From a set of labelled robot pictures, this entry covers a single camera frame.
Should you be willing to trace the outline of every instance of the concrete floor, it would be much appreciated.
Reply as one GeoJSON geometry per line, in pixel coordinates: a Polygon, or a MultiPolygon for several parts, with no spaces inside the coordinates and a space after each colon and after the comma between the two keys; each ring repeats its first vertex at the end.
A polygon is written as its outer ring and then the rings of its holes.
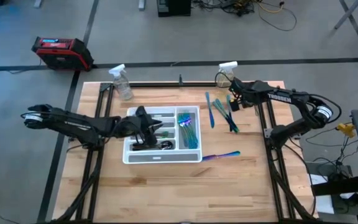
{"type": "MultiPolygon", "coordinates": [[[[41,9],[34,9],[33,3],[11,0],[0,7],[0,67],[37,65],[39,59],[30,48],[38,35],[84,37],[93,1],[44,0],[41,9]]],[[[154,1],[148,1],[146,11],[139,12],[136,0],[99,0],[88,47],[96,63],[358,58],[358,36],[349,20],[339,30],[333,30],[344,14],[338,0],[287,0],[285,6],[298,19],[292,32],[268,26],[257,13],[238,18],[221,11],[194,9],[191,17],[158,18],[154,1]]],[[[286,14],[264,16],[283,27],[293,22],[286,14]]],[[[354,17],[358,24],[358,9],[354,17]]],[[[179,74],[184,81],[212,80],[217,67],[128,68],[127,76],[131,81],[176,81],[179,74]]],[[[242,65],[234,72],[242,80],[283,80],[287,88],[326,96],[342,106],[341,122],[350,121],[350,110],[358,109],[358,63],[242,65]]],[[[73,72],[51,70],[16,75],[0,72],[0,215],[3,217],[19,223],[37,220],[57,133],[27,129],[19,115],[28,106],[39,103],[64,108],[72,77],[73,72]]],[[[107,69],[82,72],[73,111],[82,84],[88,81],[111,81],[111,76],[107,69]]],[[[314,140],[321,144],[340,144],[342,136],[333,132],[314,140]]],[[[339,155],[338,148],[312,146],[303,140],[301,145],[307,161],[317,157],[336,159],[339,155]]],[[[356,145],[349,146],[346,154],[355,149],[356,145]]],[[[64,159],[63,153],[57,177],[64,159]]],[[[345,162],[358,175],[358,153],[345,162]]],[[[56,194],[54,190],[50,208],[56,194]]],[[[349,217],[343,220],[354,222],[349,217]]]]}

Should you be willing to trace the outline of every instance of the wooden tabletop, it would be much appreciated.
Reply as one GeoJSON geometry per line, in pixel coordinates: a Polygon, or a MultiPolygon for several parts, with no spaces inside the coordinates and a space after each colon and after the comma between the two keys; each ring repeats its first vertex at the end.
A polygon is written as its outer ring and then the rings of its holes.
{"type": "MultiPolygon", "coordinates": [[[[283,82],[269,84],[284,88],[283,82]]],[[[84,83],[77,113],[94,116],[99,85],[99,82],[84,83]]],[[[125,165],[123,139],[111,139],[104,150],[94,222],[277,221],[264,139],[255,109],[233,113],[239,134],[230,133],[226,121],[213,109],[212,129],[206,91],[211,100],[224,95],[212,87],[133,88],[135,97],[121,101],[114,92],[111,116],[124,117],[129,107],[140,105],[200,106],[203,155],[232,151],[240,151],[241,155],[196,164],[125,165]]],[[[293,121],[288,104],[272,103],[277,124],[293,121]]],[[[302,155],[291,142],[287,144],[302,155]]],[[[306,169],[293,152],[284,149],[283,154],[291,190],[310,212],[313,194],[306,169]]],[[[85,159],[86,150],[81,148],[67,154],[53,218],[59,217],[79,192],[85,159]]],[[[283,194],[281,199],[287,213],[283,194]]],[[[87,211],[86,200],[84,217],[87,211]]]]}

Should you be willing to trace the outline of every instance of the white utensil organizer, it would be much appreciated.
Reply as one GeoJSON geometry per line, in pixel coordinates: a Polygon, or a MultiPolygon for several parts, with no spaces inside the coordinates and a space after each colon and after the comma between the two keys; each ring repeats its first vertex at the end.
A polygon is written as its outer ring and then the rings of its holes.
{"type": "MultiPolygon", "coordinates": [[[[137,108],[129,108],[127,116],[134,116],[137,108]]],[[[124,140],[124,152],[122,161],[125,164],[151,164],[151,163],[176,163],[176,162],[201,162],[203,154],[201,150],[201,129],[200,129],[200,108],[198,106],[156,106],[145,107],[146,112],[153,119],[162,121],[163,126],[156,130],[156,134],[168,132],[167,136],[157,139],[158,143],[170,141],[173,149],[161,150],[148,149],[133,151],[132,145],[136,143],[136,138],[128,137],[124,140]],[[183,141],[182,127],[178,123],[178,115],[187,113],[191,118],[191,125],[197,136],[198,145],[194,149],[189,149],[183,141]]]]}

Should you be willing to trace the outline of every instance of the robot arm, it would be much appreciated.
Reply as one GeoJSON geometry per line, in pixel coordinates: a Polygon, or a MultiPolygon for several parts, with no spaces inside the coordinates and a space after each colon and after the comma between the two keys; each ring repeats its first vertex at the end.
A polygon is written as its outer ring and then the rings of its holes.
{"type": "Polygon", "coordinates": [[[143,145],[153,146],[157,143],[154,131],[162,126],[161,121],[151,118],[143,106],[138,107],[136,116],[113,116],[91,118],[71,113],[50,105],[29,107],[29,112],[22,114],[24,124],[31,129],[51,129],[66,136],[77,138],[84,147],[99,147],[104,138],[124,138],[140,135],[143,145]]]}
{"type": "Polygon", "coordinates": [[[275,88],[262,81],[242,83],[238,78],[233,79],[229,90],[244,108],[268,100],[277,100],[295,105],[299,109],[301,119],[287,126],[278,125],[271,130],[269,139],[271,146],[275,148],[281,148],[288,138],[296,134],[303,135],[311,129],[323,128],[334,121],[330,121],[333,115],[332,109],[323,100],[307,92],[275,88]]]}

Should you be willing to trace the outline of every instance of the white spray nozzle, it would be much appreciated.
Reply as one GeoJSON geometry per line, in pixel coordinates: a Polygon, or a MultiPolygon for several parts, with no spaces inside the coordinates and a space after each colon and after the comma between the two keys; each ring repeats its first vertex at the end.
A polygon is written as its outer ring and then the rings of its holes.
{"type": "Polygon", "coordinates": [[[236,68],[237,66],[238,66],[238,63],[236,61],[222,63],[222,64],[219,64],[219,71],[230,72],[233,68],[236,68]]]}
{"type": "Polygon", "coordinates": [[[121,72],[126,73],[125,69],[125,65],[124,64],[120,64],[112,69],[109,70],[110,74],[113,74],[115,77],[120,77],[121,76],[121,72]]]}

